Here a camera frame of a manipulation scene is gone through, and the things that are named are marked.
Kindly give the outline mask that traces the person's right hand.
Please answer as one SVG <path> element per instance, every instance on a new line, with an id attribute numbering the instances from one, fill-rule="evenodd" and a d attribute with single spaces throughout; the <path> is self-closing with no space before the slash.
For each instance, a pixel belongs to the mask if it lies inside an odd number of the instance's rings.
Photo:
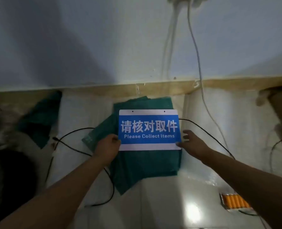
<path id="1" fill-rule="evenodd" d="M 188 142 L 188 149 L 185 151 L 205 165 L 209 164 L 213 150 L 191 130 L 183 130 L 183 134 L 182 142 Z"/>

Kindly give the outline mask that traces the person's left forearm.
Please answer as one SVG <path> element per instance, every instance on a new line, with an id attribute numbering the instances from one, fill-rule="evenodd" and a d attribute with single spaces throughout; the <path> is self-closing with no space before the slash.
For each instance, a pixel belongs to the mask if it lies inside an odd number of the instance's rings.
<path id="1" fill-rule="evenodd" d="M 95 154 L 0 222 L 0 229 L 66 229 L 92 183 L 115 156 Z"/>

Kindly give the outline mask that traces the white wall conduit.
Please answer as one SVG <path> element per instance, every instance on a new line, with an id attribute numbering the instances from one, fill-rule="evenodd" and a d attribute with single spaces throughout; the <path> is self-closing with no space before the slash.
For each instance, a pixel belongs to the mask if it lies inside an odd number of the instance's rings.
<path id="1" fill-rule="evenodd" d="M 178 22 L 178 15 L 180 12 L 179 1 L 174 0 L 172 3 L 172 16 L 170 19 L 166 40 L 163 47 L 162 63 L 161 63 L 161 80 L 170 80 L 170 68 L 172 63 L 172 56 L 174 50 L 174 42 L 176 38 L 176 29 Z"/>

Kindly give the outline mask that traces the pack of orange batteries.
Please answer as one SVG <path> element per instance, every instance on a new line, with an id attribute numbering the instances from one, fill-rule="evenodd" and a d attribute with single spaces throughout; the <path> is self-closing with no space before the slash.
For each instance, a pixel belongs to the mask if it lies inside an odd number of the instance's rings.
<path id="1" fill-rule="evenodd" d="M 221 205 L 228 211 L 251 210 L 253 209 L 239 194 L 219 193 Z"/>

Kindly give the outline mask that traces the small crumpled green cloth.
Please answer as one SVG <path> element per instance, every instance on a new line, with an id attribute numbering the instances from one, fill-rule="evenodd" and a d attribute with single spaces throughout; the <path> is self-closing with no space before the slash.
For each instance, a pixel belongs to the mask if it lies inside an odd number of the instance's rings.
<path id="1" fill-rule="evenodd" d="M 48 143 L 51 128 L 57 122 L 61 99 L 61 91 L 51 93 L 17 123 L 16 129 L 28 135 L 40 149 Z"/>

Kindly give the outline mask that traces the person's left hand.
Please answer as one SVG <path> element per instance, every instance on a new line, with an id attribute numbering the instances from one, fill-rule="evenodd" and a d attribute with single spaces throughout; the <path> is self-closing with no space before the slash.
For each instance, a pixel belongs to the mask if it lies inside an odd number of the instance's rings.
<path id="1" fill-rule="evenodd" d="M 108 166 L 117 156 L 121 144 L 112 143 L 111 134 L 101 139 L 94 150 L 93 157 L 103 166 Z"/>

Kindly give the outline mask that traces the blue and white sign plate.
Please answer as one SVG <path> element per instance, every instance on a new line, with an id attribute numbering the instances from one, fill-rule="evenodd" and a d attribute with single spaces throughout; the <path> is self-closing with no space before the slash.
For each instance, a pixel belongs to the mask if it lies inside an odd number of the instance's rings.
<path id="1" fill-rule="evenodd" d="M 178 111 L 120 110 L 118 137 L 120 151 L 181 150 Z"/>

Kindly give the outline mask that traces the large folded green cloth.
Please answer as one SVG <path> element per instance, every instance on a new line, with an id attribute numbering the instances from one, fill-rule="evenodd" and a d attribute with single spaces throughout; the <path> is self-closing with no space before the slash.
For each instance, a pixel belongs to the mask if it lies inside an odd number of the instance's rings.
<path id="1" fill-rule="evenodd" d="M 93 152 L 98 141 L 118 134 L 120 110 L 173 109 L 170 97 L 150 99 L 147 96 L 115 103 L 113 113 L 90 131 L 82 142 Z M 111 179 L 123 195 L 138 181 L 152 177 L 176 176 L 181 166 L 182 150 L 120 151 L 109 166 Z"/>

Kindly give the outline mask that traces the person's right forearm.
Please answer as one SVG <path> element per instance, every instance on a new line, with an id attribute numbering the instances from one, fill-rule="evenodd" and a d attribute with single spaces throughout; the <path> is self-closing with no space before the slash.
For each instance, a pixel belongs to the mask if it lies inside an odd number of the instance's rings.
<path id="1" fill-rule="evenodd" d="M 209 149 L 201 161 L 213 169 L 272 229 L 282 229 L 282 177 Z"/>

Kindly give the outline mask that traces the wooden baseboard strip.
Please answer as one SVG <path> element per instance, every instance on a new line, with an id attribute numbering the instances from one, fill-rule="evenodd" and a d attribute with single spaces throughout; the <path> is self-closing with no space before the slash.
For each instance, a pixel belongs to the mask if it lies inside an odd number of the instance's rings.
<path id="1" fill-rule="evenodd" d="M 2 99 L 27 98 L 40 99 L 55 90 L 59 91 L 78 91 L 88 92 L 95 96 L 108 97 L 131 97 L 135 95 L 150 96 L 176 96 L 190 94 L 198 89 L 200 82 L 198 80 L 187 81 L 167 81 L 154 83 L 136 83 L 136 84 L 119 84 L 119 85 L 100 85 L 100 86 L 82 86 L 71 88 L 56 88 L 29 91 L 8 91 L 0 92 L 0 101 Z M 235 77 L 226 79 L 204 79 L 203 88 L 218 88 L 224 90 L 262 90 L 277 86 L 282 86 L 282 76 L 278 77 Z"/>

